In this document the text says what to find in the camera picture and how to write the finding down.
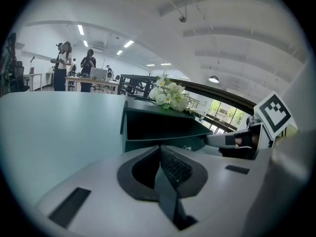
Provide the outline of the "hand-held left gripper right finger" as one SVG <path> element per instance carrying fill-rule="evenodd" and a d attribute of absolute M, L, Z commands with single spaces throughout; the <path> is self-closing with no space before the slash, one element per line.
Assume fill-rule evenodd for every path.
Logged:
<path fill-rule="evenodd" d="M 180 212 L 191 226 L 162 237 L 242 237 L 246 216 L 262 186 L 271 150 L 255 160 L 227 158 L 161 146 L 166 170 L 177 173 Z"/>

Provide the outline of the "dark green drawer box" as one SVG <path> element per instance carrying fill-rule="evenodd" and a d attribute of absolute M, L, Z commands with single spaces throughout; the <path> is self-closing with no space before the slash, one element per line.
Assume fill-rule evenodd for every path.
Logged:
<path fill-rule="evenodd" d="M 164 117 L 183 118 L 183 119 L 195 119 L 194 114 L 183 111 L 175 111 L 173 109 L 164 109 L 161 106 L 156 105 L 154 101 L 148 98 L 143 98 L 135 95 L 126 95 L 123 112 L 136 112 L 140 114 L 152 114 Z"/>

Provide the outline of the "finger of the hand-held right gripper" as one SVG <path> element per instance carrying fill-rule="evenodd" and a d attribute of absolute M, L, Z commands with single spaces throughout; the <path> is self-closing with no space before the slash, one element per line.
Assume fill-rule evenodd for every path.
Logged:
<path fill-rule="evenodd" d="M 218 147 L 218 148 L 234 148 L 235 135 L 237 132 L 229 132 L 222 134 L 212 134 L 206 136 L 206 145 Z"/>

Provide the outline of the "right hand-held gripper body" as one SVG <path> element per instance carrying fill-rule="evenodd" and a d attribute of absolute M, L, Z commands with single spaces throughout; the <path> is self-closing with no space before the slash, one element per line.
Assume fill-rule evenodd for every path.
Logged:
<path fill-rule="evenodd" d="M 261 150 L 277 143 L 276 137 L 289 124 L 296 127 L 284 101 L 277 93 L 271 93 L 255 106 L 254 115 L 247 118 L 247 130 L 236 136 L 236 157 L 254 160 Z"/>

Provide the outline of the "black office chair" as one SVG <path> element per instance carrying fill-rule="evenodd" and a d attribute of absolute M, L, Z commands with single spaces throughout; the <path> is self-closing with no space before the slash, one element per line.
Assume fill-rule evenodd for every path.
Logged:
<path fill-rule="evenodd" d="M 24 85 L 24 67 L 20 61 L 13 68 L 12 76 L 9 80 L 9 90 L 10 92 L 26 92 L 30 90 L 28 85 Z"/>

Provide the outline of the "large glass window wall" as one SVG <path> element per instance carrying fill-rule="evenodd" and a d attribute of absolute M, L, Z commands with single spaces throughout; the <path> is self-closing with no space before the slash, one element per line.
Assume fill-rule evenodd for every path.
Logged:
<path fill-rule="evenodd" d="M 246 114 L 236 107 L 210 98 L 205 98 L 195 104 L 195 108 L 202 116 L 196 120 L 213 134 L 225 134 L 239 130 Z"/>

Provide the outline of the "group of ceiling light panels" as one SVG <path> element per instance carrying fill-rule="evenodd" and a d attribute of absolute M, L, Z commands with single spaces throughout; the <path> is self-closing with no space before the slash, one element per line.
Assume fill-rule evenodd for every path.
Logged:
<path fill-rule="evenodd" d="M 171 63 L 137 42 L 113 32 L 78 25 L 81 41 L 78 45 L 90 47 L 99 54 L 112 56 L 119 60 L 146 68 L 170 67 Z"/>

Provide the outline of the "white boxy device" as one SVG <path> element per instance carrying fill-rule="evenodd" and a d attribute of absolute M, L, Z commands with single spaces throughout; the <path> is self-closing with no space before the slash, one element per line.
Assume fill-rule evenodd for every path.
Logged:
<path fill-rule="evenodd" d="M 90 78 L 91 79 L 106 80 L 107 73 L 108 73 L 108 70 L 106 70 L 106 69 L 91 68 Z"/>

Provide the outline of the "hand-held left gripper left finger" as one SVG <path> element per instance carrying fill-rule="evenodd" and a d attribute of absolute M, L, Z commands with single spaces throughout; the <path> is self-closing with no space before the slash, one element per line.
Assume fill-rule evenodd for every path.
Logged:
<path fill-rule="evenodd" d="M 36 208 L 53 237 L 172 237 L 177 227 L 158 193 L 133 176 L 148 177 L 158 146 L 91 163 L 48 191 Z"/>

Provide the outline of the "yellow-green cloth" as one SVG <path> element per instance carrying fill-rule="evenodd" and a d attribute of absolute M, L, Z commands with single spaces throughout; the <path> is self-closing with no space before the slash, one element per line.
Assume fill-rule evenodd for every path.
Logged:
<path fill-rule="evenodd" d="M 289 124 L 277 137 L 276 142 L 285 137 L 293 136 L 297 132 L 297 128 Z"/>

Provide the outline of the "wooden table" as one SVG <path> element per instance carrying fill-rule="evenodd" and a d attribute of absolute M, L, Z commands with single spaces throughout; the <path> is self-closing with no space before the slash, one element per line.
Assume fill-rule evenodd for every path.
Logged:
<path fill-rule="evenodd" d="M 113 80 L 106 81 L 106 80 L 83 78 L 83 77 L 65 77 L 65 91 L 66 92 L 69 90 L 68 89 L 69 82 L 75 83 L 75 91 L 77 90 L 77 83 L 78 82 L 110 86 L 112 88 L 111 94 L 118 94 L 118 89 L 119 89 L 119 83 L 117 83 Z"/>

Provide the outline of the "white flower bouquet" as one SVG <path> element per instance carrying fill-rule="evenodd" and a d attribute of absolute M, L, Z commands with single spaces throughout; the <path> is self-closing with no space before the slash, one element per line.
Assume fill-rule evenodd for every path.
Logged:
<path fill-rule="evenodd" d="M 173 82 L 165 71 L 157 76 L 157 80 L 153 83 L 153 88 L 149 93 L 149 98 L 164 110 L 188 112 L 198 119 L 205 117 L 194 107 L 195 104 L 199 104 L 199 100 L 192 98 L 182 84 Z"/>

